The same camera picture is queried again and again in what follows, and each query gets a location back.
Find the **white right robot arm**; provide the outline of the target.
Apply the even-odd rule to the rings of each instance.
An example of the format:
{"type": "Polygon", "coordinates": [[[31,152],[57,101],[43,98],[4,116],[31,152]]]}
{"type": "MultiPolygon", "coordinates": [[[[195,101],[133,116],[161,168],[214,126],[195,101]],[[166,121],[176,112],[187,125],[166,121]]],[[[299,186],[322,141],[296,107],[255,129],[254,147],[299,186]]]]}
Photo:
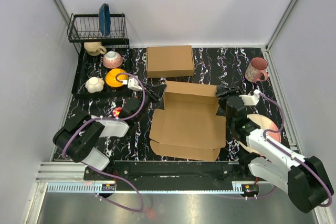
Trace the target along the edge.
{"type": "Polygon", "coordinates": [[[238,173],[242,179],[266,180],[286,193],[304,213],[332,204],[334,190],[322,161],[315,156],[307,158],[296,153],[271,137],[281,129],[264,130],[248,118],[247,107],[256,106],[261,98],[274,105],[276,101],[258,89],[245,95],[239,87],[217,86],[216,97],[220,108],[225,110],[226,127],[232,137],[253,149],[239,160],[238,173]]]}

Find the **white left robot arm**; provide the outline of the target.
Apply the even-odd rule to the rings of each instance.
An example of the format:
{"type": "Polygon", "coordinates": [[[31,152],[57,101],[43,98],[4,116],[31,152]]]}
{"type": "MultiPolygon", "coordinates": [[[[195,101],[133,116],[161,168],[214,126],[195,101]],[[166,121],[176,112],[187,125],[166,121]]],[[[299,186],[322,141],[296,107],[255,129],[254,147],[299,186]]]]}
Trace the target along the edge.
{"type": "Polygon", "coordinates": [[[92,166],[99,178],[109,179],[113,167],[109,158],[96,148],[97,141],[102,137],[130,135],[147,114],[149,105],[161,101],[167,85],[145,84],[144,87],[145,95],[127,98],[117,117],[102,118],[84,111],[77,113],[54,135],[53,143],[75,163],[92,166]]]}

